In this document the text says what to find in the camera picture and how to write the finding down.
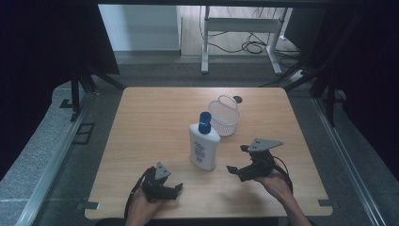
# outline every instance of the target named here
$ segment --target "basket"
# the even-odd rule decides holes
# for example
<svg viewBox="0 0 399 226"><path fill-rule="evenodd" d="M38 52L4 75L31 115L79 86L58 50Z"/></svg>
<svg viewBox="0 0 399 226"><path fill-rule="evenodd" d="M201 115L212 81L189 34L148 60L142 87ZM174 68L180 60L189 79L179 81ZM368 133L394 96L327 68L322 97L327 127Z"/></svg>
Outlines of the basket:
<svg viewBox="0 0 399 226"><path fill-rule="evenodd" d="M222 97L230 99L235 107L222 103L220 100ZM241 114L238 111L237 102L231 96L220 95L217 101L209 103L208 111L212 115L211 125L221 137L230 136L235 132Z"/></svg>

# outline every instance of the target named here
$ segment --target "wooden table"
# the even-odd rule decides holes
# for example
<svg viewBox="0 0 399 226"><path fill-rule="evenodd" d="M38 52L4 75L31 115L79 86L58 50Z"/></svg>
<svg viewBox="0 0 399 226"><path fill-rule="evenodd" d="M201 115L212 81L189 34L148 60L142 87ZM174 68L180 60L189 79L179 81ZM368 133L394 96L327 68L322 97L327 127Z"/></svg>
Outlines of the wooden table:
<svg viewBox="0 0 399 226"><path fill-rule="evenodd" d="M216 168L205 171L189 160L188 126L221 94L243 98L236 132L220 140ZM123 218L129 192L141 174L162 162L171 175L165 186L184 183L176 201L155 218L256 218L286 216L281 205L253 181L241 183L226 166L251 163L240 145L256 137L275 139L271 149L288 167L295 197L307 216L328 216L320 206L327 193L283 89L279 88L127 88L123 92L87 209L87 218Z"/></svg>

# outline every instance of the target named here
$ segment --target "hand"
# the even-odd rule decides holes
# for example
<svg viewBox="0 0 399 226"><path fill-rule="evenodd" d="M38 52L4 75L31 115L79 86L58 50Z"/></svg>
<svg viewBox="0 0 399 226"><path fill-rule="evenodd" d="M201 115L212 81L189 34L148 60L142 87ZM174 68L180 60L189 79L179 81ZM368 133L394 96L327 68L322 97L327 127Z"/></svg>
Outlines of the hand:
<svg viewBox="0 0 399 226"><path fill-rule="evenodd" d="M300 209L293 193L285 182L284 176L273 169L267 177L258 177L254 181L261 183L274 198L284 207L287 217L293 226L311 226L311 223Z"/></svg>
<svg viewBox="0 0 399 226"><path fill-rule="evenodd" d="M144 226L164 203L164 200L148 202L140 187L132 198L125 226Z"/></svg>
<svg viewBox="0 0 399 226"><path fill-rule="evenodd" d="M258 177L254 181L261 183L274 198L279 202L283 202L293 197L290 187L285 182L284 176L273 169L273 171L267 177Z"/></svg>

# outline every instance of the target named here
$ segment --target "plastic bottle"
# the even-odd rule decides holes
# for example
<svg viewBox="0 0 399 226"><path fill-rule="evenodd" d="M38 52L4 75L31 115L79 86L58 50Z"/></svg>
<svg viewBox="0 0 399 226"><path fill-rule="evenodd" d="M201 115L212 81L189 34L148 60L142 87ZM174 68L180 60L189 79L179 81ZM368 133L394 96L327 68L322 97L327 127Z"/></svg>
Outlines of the plastic bottle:
<svg viewBox="0 0 399 226"><path fill-rule="evenodd" d="M211 113L204 111L199 116L199 123L189 127L190 160L203 170L215 168L216 148L220 141L219 133L211 126L211 118Z"/></svg>

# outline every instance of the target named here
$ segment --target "gray floor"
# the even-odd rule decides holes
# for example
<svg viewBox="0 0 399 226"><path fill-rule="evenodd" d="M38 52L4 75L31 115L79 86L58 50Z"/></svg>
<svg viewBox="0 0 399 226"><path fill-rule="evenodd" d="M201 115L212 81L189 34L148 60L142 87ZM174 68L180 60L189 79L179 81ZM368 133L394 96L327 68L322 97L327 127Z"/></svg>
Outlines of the gray floor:
<svg viewBox="0 0 399 226"><path fill-rule="evenodd" d="M149 53L117 53L121 75L111 75L125 86L157 87L258 87L274 81L267 58L211 57L210 73L200 73L200 58ZM88 144L72 144L38 212L34 225L94 225L84 216L107 137L119 105L121 90L96 76L96 93L88 94L90 106L82 123L93 123ZM318 225L375 225L365 210L364 199L345 169L324 126L316 102L308 90L311 82L288 93L311 155L334 208L329 217L310 217ZM54 92L48 114L26 146L23 154L0 183L0 225L14 225L28 202L54 149L69 126L72 111L59 106L71 99L70 86ZM359 176L370 191L386 225L398 225L399 185L359 131L335 105L339 134ZM286 225L281 218L279 225Z"/></svg>

